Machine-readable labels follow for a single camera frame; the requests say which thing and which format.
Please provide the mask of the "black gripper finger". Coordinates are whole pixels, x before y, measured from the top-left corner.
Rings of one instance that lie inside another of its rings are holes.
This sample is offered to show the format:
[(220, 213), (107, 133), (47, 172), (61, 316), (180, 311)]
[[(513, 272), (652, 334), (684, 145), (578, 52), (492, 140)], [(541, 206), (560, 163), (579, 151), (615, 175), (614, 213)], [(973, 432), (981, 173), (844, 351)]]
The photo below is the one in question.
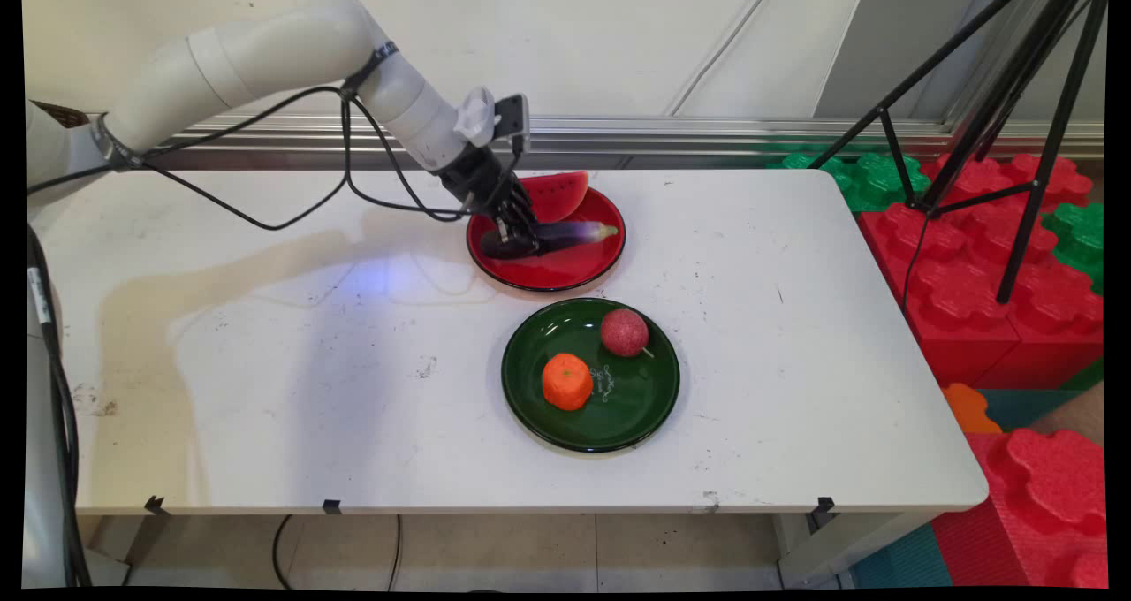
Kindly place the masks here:
[(524, 255), (524, 218), (516, 211), (498, 211), (494, 226), (483, 234), (485, 255)]
[(525, 190), (510, 190), (506, 195), (506, 231), (509, 250), (513, 255), (533, 255), (539, 249), (535, 226), (538, 221), (533, 203)]

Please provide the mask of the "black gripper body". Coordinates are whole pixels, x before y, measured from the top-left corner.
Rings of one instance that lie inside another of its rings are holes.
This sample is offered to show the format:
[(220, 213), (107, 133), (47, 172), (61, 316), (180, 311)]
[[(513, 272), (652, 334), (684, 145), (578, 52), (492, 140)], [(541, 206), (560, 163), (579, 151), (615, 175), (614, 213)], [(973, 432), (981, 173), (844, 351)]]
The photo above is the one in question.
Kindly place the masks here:
[(504, 166), (493, 151), (465, 146), (455, 162), (437, 171), (441, 184), (460, 203), (456, 213), (435, 213), (437, 221), (456, 222), (470, 215), (501, 222), (528, 222), (529, 195), (513, 169), (524, 154), (513, 147), (512, 161)]

